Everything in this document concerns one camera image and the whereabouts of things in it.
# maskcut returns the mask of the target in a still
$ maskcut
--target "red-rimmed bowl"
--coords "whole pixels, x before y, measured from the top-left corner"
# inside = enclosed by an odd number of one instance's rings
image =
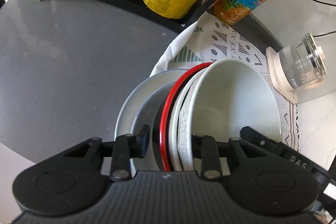
[[[173,85],[172,89],[170,90],[168,97],[166,99],[165,105],[163,107],[161,121],[160,121],[160,155],[161,161],[163,165],[164,171],[170,171],[170,165],[168,161],[168,152],[167,152],[167,138],[166,132],[169,122],[169,117],[171,115],[172,107],[177,99],[180,91],[186,85],[186,83],[190,80],[191,77],[198,71],[210,66],[212,62],[202,63],[195,67],[192,67],[188,71],[186,71]]]

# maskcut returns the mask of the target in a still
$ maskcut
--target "cloth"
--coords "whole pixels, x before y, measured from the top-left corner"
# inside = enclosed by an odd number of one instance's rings
[[[271,84],[266,57],[246,38],[213,15],[205,12],[197,22],[179,34],[160,57],[151,76],[168,69],[189,69],[222,58],[239,58],[261,73],[279,108],[282,141],[299,151],[296,105],[290,103]]]

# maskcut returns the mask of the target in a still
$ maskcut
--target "gray countertop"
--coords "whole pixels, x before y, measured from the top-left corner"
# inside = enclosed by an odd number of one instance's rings
[[[244,23],[236,28],[244,35]],[[38,162],[92,136],[112,140],[123,102],[176,35],[95,0],[9,0],[0,10],[0,142]],[[255,32],[250,39],[264,52]]]

